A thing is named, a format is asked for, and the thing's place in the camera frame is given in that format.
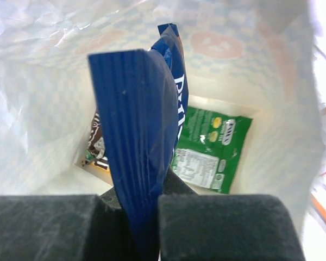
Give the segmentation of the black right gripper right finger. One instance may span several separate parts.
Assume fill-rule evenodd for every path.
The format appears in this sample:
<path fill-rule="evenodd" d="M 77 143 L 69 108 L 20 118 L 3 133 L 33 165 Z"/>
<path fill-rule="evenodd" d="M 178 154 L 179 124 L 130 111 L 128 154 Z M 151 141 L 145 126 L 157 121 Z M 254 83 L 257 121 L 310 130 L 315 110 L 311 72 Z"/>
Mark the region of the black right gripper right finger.
<path fill-rule="evenodd" d="M 158 206 L 162 260 L 304 260 L 274 196 L 198 195 L 169 170 Z"/>

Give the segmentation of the dark blue snack packet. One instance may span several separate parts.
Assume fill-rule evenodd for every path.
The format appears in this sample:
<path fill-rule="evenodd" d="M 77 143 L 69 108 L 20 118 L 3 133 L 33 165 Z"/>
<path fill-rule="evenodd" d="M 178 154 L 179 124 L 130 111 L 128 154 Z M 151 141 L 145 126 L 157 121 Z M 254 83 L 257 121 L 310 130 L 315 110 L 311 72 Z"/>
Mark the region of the dark blue snack packet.
<path fill-rule="evenodd" d="M 159 255 L 158 198 L 186 118 L 189 89 L 173 23 L 148 49 L 88 56 L 105 154 L 141 260 Z"/>

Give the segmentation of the green snack packet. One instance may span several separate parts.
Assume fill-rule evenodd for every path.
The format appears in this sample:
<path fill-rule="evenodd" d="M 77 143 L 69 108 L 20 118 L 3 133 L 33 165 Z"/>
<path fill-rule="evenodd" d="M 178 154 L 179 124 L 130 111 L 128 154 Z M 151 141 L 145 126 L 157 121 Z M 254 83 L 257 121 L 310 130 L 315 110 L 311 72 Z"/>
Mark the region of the green snack packet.
<path fill-rule="evenodd" d="M 191 185 L 228 194 L 252 119 L 189 107 L 172 162 Z"/>

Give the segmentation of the yellow brown candy packet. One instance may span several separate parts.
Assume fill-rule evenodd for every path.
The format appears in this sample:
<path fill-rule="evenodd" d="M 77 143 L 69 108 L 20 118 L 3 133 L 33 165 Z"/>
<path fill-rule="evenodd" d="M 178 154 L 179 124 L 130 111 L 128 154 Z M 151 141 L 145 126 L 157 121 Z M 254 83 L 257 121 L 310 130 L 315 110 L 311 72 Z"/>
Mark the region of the yellow brown candy packet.
<path fill-rule="evenodd" d="M 102 126 L 98 110 L 95 111 L 91 122 L 91 130 L 82 166 L 92 165 L 105 172 L 110 172 L 110 165 L 105 153 Z"/>

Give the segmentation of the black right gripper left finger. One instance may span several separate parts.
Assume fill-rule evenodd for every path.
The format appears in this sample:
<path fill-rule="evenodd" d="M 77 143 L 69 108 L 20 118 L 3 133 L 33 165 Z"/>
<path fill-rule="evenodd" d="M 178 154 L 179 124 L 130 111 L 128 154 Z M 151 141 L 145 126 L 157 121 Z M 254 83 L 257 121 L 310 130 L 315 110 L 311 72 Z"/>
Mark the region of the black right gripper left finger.
<path fill-rule="evenodd" d="M 116 194 L 0 196 L 0 260 L 135 260 Z"/>

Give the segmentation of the checkered paper bag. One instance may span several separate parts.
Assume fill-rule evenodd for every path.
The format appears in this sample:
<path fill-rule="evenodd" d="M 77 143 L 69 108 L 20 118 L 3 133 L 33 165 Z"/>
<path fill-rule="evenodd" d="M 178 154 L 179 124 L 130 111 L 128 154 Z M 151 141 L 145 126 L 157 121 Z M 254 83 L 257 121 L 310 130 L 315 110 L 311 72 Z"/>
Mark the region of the checkered paper bag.
<path fill-rule="evenodd" d="M 149 48 L 175 23 L 189 104 L 251 117 L 235 194 L 270 194 L 302 230 L 324 145 L 307 1 L 0 1 L 0 195 L 101 194 L 83 170 L 87 55 Z"/>

